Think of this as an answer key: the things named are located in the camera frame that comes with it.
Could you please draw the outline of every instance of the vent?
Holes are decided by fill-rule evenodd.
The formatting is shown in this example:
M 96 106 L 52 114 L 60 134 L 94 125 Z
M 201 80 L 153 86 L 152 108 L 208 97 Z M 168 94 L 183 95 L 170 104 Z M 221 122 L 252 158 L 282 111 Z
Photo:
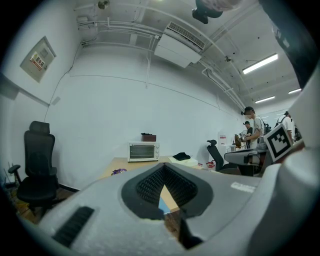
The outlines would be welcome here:
M 170 24 L 166 28 L 185 37 L 186 39 L 188 39 L 189 41 L 194 43 L 196 46 L 198 46 L 202 50 L 205 48 L 206 44 L 204 42 L 202 42 L 198 37 L 196 37 L 194 34 L 190 33 L 188 30 L 186 30 L 182 26 L 179 26 L 173 22 L 170 22 Z

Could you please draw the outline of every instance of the office chair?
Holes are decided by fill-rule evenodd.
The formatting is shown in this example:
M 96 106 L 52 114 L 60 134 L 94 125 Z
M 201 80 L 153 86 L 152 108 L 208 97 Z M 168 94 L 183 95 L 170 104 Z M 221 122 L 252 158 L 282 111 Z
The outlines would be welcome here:
M 216 144 L 217 141 L 212 139 L 212 140 L 207 140 L 207 142 L 210 143 L 209 146 L 206 148 L 208 149 L 210 155 L 215 161 L 215 171 L 219 173 L 224 173 L 224 174 L 233 174 L 233 175 L 241 175 L 241 172 L 238 170 L 238 165 L 235 163 L 227 163 L 224 165 L 224 159 L 219 153 Z
M 49 123 L 33 121 L 24 133 L 25 173 L 28 177 L 21 181 L 18 173 L 20 165 L 8 170 L 19 182 L 17 197 L 29 203 L 33 213 L 35 207 L 42 207 L 41 216 L 64 200 L 56 199 L 59 188 L 57 168 L 52 167 L 51 162 L 54 145 L 55 136 L 50 134 Z

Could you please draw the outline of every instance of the white wall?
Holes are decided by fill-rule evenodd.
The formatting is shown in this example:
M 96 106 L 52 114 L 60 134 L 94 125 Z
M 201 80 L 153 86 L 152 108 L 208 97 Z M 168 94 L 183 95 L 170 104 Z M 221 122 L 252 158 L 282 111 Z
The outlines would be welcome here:
M 128 142 L 143 132 L 157 135 L 162 156 L 186 152 L 205 164 L 207 140 L 223 130 L 232 142 L 243 130 L 240 109 L 193 67 L 153 56 L 148 88 L 146 74 L 145 51 L 82 51 L 53 97 L 61 100 L 46 117 L 56 138 L 52 164 L 60 183 L 82 189 L 114 157 L 127 157 Z
M 0 77 L 0 167 L 7 170 L 8 162 L 21 165 L 22 179 L 26 176 L 24 133 L 32 121 L 44 121 L 59 79 L 72 66 L 80 45 L 73 7 L 73 0 L 44 2 L 21 27 L 1 66 L 4 76 Z M 44 36 L 56 58 L 38 83 L 20 64 Z
M 2 63 L 1 72 L 18 87 L 40 100 L 50 99 L 62 75 L 72 66 L 80 44 L 72 0 L 47 0 L 29 17 L 13 40 Z M 46 36 L 56 58 L 40 83 L 21 67 L 23 59 Z
M 0 79 L 0 167 L 8 170 L 8 162 L 21 165 L 19 175 L 25 174 L 24 134 L 32 121 L 43 122 L 48 105 L 29 93 L 19 90 L 7 79 Z

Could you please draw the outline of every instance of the ceiling light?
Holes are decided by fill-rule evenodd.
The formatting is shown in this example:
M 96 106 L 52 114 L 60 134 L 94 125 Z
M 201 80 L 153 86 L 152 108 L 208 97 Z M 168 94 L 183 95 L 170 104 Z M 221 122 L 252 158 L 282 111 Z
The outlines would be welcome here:
M 289 91 L 288 94 L 294 94 L 294 93 L 297 93 L 297 92 L 300 92 L 300 91 L 301 91 L 301 88 Z
M 255 103 L 257 104 L 257 103 L 260 103 L 260 102 L 269 101 L 269 100 L 272 100 L 272 99 L 274 99 L 274 98 L 275 98 L 275 96 L 272 96 L 272 97 L 269 97 L 269 98 L 264 98 L 264 99 L 261 99 L 261 100 L 256 101 Z
M 264 66 L 264 65 L 266 65 L 266 64 L 268 64 L 270 62 L 273 62 L 273 61 L 275 61 L 277 59 L 278 59 L 278 54 L 275 53 L 275 54 L 273 54 L 273 55 L 271 55 L 271 56 L 269 56 L 267 58 L 264 58 L 263 60 L 260 60 L 256 64 L 253 64 L 253 65 L 251 65 L 249 67 L 246 67 L 242 71 L 243 71 L 244 74 L 248 74 L 249 72 L 254 71 L 254 70 L 256 70 L 256 69 L 258 69 L 258 68 L 260 68 L 260 67 L 262 67 L 262 66 Z

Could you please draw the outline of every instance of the man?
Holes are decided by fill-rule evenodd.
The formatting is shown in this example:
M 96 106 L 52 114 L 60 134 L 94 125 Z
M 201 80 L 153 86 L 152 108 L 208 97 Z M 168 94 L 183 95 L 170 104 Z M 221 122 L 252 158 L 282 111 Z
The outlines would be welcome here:
M 252 127 L 250 126 L 249 121 L 245 121 L 244 125 L 245 125 L 245 128 L 246 128 L 246 136 L 247 136 L 247 137 L 252 136 L 252 134 L 253 134 L 253 129 L 252 129 Z M 247 149 L 250 149 L 250 142 L 251 142 L 251 140 L 247 140 L 247 141 L 246 141 L 246 147 L 247 147 Z
M 292 139 L 292 122 L 291 122 L 291 115 L 286 111 L 282 116 L 278 118 L 276 125 L 283 124 L 284 128 L 288 132 L 289 138 Z
M 250 141 L 250 148 L 255 149 L 258 145 L 258 138 L 265 135 L 265 125 L 260 116 L 256 115 L 253 107 L 247 106 L 243 112 L 245 119 L 253 119 L 253 128 L 251 136 L 243 138 L 243 141 Z

